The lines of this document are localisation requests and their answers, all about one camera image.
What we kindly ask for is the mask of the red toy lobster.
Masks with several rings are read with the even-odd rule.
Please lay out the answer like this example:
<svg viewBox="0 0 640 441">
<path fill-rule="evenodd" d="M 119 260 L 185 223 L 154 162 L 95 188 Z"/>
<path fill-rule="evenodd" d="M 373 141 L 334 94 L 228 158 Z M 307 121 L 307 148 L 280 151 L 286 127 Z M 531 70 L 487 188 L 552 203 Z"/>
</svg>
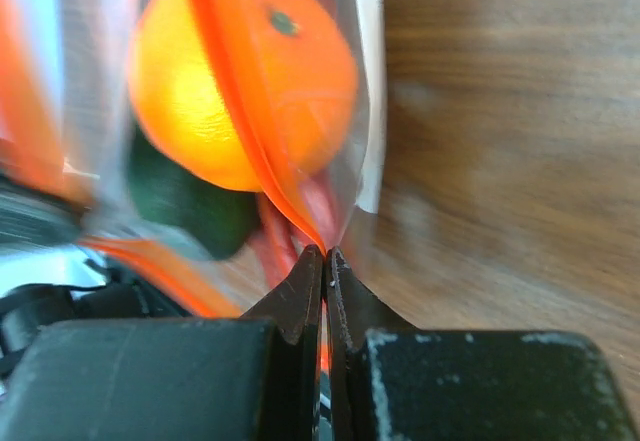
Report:
<svg viewBox="0 0 640 441">
<path fill-rule="evenodd" d="M 336 1 L 314 0 L 322 7 L 322 16 L 312 15 L 297 0 L 283 1 L 275 9 L 289 16 L 284 36 L 294 46 L 285 50 L 287 66 L 274 74 L 285 90 L 282 97 L 270 97 L 267 124 L 255 128 L 271 175 L 265 194 L 258 198 L 263 228 L 252 247 L 269 287 L 289 274 L 298 259 L 298 246 L 317 244 L 326 249 L 338 241 L 337 201 L 325 168 L 346 138 L 357 88 L 356 65 L 344 54 L 324 56 L 300 47 L 312 28 L 337 18 Z M 308 81 L 322 68 L 340 74 L 345 94 L 329 100 L 338 111 L 336 119 L 316 116 L 305 101 L 311 92 Z"/>
</svg>

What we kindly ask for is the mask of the clear zip bag orange zipper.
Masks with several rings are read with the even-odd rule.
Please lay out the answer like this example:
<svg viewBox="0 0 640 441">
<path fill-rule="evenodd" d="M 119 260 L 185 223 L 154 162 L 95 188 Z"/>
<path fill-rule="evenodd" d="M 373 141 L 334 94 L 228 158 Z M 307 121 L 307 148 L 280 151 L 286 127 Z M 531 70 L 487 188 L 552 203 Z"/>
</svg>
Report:
<svg viewBox="0 0 640 441">
<path fill-rule="evenodd" d="M 1 0 L 1 286 L 110 258 L 235 317 L 308 244 L 362 240 L 383 0 Z"/>
</svg>

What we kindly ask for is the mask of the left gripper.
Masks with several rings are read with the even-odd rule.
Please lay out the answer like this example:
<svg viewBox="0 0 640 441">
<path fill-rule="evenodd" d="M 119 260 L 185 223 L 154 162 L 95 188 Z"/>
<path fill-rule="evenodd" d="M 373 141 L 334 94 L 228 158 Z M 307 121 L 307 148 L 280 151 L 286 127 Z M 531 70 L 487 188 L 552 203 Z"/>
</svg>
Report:
<svg viewBox="0 0 640 441">
<path fill-rule="evenodd" d="M 81 319 L 188 317 L 190 312 L 143 276 L 115 261 L 85 264 L 104 277 L 101 285 L 29 283 L 1 296 L 1 374 L 9 376 L 40 331 Z"/>
</svg>

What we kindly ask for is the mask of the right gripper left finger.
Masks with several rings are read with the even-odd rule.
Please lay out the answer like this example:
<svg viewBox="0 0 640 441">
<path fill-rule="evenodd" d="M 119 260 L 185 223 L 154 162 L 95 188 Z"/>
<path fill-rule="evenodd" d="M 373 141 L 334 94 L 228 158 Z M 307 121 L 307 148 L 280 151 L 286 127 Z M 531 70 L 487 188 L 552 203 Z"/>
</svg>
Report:
<svg viewBox="0 0 640 441">
<path fill-rule="evenodd" d="M 307 246 L 285 279 L 244 314 L 269 328 L 259 440 L 318 438 L 323 267 L 320 249 Z"/>
</svg>

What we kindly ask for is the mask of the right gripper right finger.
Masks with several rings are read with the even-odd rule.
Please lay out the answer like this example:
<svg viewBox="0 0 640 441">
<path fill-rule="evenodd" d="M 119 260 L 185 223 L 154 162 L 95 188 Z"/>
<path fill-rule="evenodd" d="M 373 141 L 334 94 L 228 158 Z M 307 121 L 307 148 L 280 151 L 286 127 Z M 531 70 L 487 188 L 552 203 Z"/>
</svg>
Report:
<svg viewBox="0 0 640 441">
<path fill-rule="evenodd" d="M 339 247 L 327 253 L 324 301 L 328 315 L 331 421 L 336 440 L 374 440 L 366 332 L 396 333 L 414 327 L 384 303 L 354 273 Z"/>
</svg>

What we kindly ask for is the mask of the dark green toy avocado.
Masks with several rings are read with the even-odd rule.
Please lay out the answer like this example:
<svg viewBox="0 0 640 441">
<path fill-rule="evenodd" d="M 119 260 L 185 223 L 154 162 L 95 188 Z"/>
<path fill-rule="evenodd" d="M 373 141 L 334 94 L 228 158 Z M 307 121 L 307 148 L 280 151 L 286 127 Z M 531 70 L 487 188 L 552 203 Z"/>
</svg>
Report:
<svg viewBox="0 0 640 441">
<path fill-rule="evenodd" d="M 259 227 L 255 196 L 212 185 L 158 151 L 135 127 L 126 167 L 130 199 L 152 223 L 178 228 L 216 260 L 235 255 Z"/>
</svg>

